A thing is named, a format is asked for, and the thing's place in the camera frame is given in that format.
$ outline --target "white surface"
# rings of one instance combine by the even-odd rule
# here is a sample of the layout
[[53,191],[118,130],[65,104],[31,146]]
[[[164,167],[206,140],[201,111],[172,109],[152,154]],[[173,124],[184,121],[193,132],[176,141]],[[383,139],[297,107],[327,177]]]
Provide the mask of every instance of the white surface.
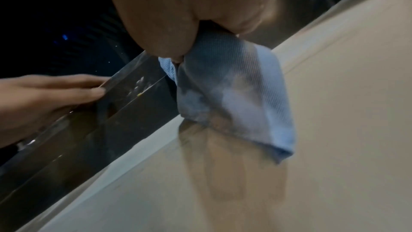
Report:
[[178,117],[25,231],[410,231],[412,0],[367,0],[273,52],[290,160],[197,125],[178,135]]

